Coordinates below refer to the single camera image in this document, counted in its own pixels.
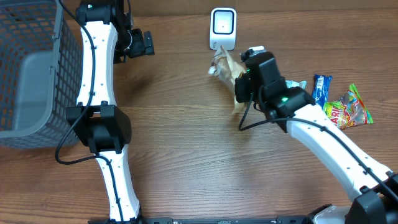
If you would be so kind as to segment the green gummy candy bag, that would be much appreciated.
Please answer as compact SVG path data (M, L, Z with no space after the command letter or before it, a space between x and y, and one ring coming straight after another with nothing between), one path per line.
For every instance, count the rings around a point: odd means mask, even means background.
M323 110L339 129L374 122L355 84L351 84L348 91L338 100L326 102Z

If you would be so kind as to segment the beige snack bag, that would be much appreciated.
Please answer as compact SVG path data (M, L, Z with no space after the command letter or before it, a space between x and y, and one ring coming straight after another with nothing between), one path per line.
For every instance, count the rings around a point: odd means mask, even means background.
M236 79L241 78L246 73L245 68L235 61L229 52L221 45L215 52L211 61L208 74L212 77L218 77L233 94L234 109L231 114L240 113L245 103L239 103L235 95Z

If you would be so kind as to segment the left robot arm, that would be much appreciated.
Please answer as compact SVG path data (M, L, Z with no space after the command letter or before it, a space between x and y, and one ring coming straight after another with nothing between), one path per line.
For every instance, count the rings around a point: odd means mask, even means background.
M83 70L76 105L66 109L70 131L89 148L109 198L105 223L145 223L128 162L131 120L114 96L114 65L155 53L152 35L133 27L129 1L82 1L72 16L81 27Z

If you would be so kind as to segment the mint green snack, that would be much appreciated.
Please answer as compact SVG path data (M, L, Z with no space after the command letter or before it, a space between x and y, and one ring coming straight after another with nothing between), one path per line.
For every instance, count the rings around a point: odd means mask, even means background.
M288 88L293 88L293 87L300 87L302 89L305 89L306 85L307 85L307 81L301 81L301 82L296 82L293 80L286 80L286 85Z

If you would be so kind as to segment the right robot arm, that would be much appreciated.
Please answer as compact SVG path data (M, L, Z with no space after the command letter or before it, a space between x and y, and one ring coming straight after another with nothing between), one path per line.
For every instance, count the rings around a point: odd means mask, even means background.
M277 223L397 223L397 174L361 150L338 129L302 88L288 88L276 60L266 50L241 54L247 70L235 81L240 103L258 105L265 123L276 123L300 141L338 179L349 207L324 205Z

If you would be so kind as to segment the blue cookie pack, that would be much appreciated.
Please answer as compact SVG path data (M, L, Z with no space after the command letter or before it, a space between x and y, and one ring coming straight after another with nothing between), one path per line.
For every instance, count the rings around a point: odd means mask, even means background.
M332 76L324 76L315 74L315 84L312 92L312 97L315 103L324 107L328 101L329 88L332 81Z

